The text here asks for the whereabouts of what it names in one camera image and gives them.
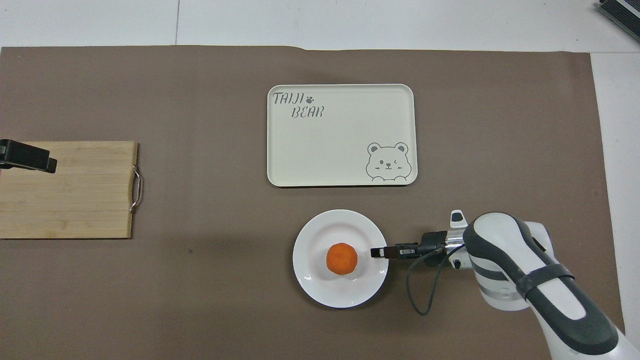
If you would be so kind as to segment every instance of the orange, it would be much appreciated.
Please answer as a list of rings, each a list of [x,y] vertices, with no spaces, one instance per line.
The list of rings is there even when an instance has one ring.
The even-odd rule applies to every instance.
[[[337,243],[326,253],[326,267],[338,275],[346,275],[356,268],[358,254],[349,244]]]

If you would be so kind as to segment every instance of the black strap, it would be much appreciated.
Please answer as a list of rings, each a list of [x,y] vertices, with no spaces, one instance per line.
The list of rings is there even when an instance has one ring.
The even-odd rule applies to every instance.
[[[535,269],[527,275],[519,278],[516,281],[516,289],[520,293],[523,299],[527,298],[527,293],[529,290],[535,288],[540,284],[544,284],[545,282],[555,279],[556,277],[568,276],[572,279],[573,274],[569,271],[569,269],[565,268],[562,264],[551,264],[547,265],[543,268]]]

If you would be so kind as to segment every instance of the white plate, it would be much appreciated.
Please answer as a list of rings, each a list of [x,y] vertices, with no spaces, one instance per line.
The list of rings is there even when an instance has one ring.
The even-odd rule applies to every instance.
[[[269,91],[267,177],[275,186],[407,185],[417,174],[408,86],[278,85]]]
[[[337,275],[326,267],[326,253],[336,243],[347,243],[358,253],[355,270]],[[330,210],[309,220],[293,247],[293,270],[300,286],[320,304],[352,307],[369,300],[387,276],[389,261],[374,259],[370,249],[387,246],[385,238],[364,215]]]

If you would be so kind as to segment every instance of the white table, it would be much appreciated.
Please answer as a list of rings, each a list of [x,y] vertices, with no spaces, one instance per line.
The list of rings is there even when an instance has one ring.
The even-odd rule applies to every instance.
[[[0,0],[0,46],[593,53],[622,311],[640,348],[640,43],[578,0]]]

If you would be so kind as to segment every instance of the metal handle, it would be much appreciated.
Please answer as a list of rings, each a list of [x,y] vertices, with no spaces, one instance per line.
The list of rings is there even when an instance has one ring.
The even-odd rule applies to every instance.
[[[140,175],[140,172],[138,171],[138,167],[136,165],[133,165],[132,168],[134,176],[138,178],[138,196],[136,197],[136,200],[134,200],[134,202],[131,204],[131,206],[129,206],[130,213],[133,213],[135,207],[142,201],[142,189],[145,183],[142,179],[142,175]]]

